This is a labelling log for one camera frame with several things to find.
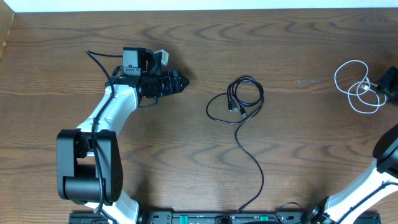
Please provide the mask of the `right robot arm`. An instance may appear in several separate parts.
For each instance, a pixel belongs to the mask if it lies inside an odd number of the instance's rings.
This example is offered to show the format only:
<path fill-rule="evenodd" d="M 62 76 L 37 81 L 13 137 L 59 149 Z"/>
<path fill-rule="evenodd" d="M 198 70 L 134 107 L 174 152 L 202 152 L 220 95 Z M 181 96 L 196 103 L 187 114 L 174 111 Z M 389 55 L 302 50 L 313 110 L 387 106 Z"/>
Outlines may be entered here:
<path fill-rule="evenodd" d="M 386 103 L 397 104 L 397 67 L 391 67 L 377 81 L 371 83 L 367 75 L 355 84 L 355 93 L 351 89 L 340 92 L 348 98 L 371 91 L 376 96 L 382 94 L 384 101 L 367 103 L 375 110 Z M 384 197 L 397 191 L 397 126 L 382 135 L 373 150 L 373 161 L 369 167 L 345 189 L 324 198 L 302 223 L 354 223 L 355 220 Z"/>

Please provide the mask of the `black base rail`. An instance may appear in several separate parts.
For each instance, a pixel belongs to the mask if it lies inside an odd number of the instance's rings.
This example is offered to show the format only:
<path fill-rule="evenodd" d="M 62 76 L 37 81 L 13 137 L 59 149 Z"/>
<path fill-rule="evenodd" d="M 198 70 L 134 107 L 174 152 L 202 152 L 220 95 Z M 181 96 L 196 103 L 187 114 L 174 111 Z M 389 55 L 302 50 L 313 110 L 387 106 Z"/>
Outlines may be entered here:
<path fill-rule="evenodd" d="M 138 215 L 138 224 L 217 224 L 217 223 L 302 223 L 305 218 L 303 212 L 275 213 L 173 213 L 173 212 L 146 212 Z M 108 219 L 106 215 L 92 213 L 71 213 L 69 224 L 94 223 L 133 223 L 132 221 L 117 221 Z M 376 213 L 360 215 L 354 223 L 381 224 L 381 217 Z"/>

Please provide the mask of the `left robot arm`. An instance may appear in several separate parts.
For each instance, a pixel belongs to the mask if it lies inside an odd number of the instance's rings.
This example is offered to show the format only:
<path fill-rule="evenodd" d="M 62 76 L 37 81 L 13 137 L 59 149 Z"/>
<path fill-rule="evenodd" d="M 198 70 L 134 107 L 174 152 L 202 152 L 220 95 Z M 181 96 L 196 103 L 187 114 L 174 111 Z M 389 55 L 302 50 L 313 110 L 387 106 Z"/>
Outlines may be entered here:
<path fill-rule="evenodd" d="M 181 93 L 189 84 L 178 70 L 165 71 L 169 53 L 125 47 L 122 64 L 109 73 L 104 96 L 92 114 L 75 129 L 56 138 L 57 189 L 60 198 L 91 208 L 73 212 L 69 223 L 146 223 L 137 201 L 124 190 L 118 136 L 143 98 Z"/>

